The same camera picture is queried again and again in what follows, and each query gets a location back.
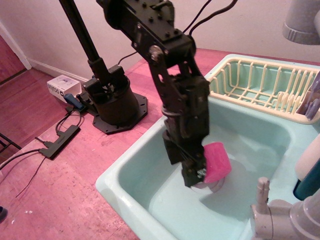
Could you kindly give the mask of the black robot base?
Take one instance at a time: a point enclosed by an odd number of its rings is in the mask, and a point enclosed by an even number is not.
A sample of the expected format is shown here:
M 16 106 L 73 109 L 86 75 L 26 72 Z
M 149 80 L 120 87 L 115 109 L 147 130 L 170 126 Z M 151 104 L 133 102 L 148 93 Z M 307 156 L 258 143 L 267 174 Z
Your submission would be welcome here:
M 93 126 L 107 135 L 131 130 L 147 116 L 147 98 L 132 91 L 120 65 L 108 69 L 101 57 L 88 64 L 93 76 L 76 98 L 93 115 Z

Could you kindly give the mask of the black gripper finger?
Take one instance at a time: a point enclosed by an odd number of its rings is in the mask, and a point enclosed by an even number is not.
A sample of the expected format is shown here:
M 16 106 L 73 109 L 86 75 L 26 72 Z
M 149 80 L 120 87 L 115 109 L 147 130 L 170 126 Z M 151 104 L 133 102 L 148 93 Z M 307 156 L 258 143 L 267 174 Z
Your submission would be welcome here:
M 181 174 L 186 187 L 190 188 L 204 181 L 207 174 L 207 163 L 204 156 L 197 157 L 196 159 L 187 156 L 181 165 Z
M 179 146 L 170 139 L 164 139 L 164 146 L 171 165 L 182 163 L 187 160 L 187 157 L 184 155 Z

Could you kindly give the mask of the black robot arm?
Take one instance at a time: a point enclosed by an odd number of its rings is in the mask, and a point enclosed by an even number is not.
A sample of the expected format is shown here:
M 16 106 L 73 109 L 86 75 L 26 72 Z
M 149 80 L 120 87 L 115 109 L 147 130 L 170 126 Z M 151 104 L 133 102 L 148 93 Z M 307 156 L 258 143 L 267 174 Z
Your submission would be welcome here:
M 143 114 L 141 96 L 121 66 L 107 68 L 72 0 L 60 2 L 93 72 L 84 89 L 97 112 L 96 125 L 131 128 Z M 107 23 L 131 40 L 147 61 L 162 101 L 166 129 L 162 135 L 171 164 L 181 163 L 187 187 L 207 174 L 203 139 L 209 134 L 209 83 L 194 56 L 193 38 L 175 28 L 175 9 L 168 0 L 100 0 Z

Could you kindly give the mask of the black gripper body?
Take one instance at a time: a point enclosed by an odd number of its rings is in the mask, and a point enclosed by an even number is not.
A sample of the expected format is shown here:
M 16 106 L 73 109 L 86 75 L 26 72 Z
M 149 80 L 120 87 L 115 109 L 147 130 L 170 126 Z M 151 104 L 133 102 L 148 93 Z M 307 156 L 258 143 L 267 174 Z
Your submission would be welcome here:
M 186 157 L 204 156 L 209 135 L 209 82 L 202 76 L 162 75 L 162 113 L 166 116 L 163 141 L 171 140 Z

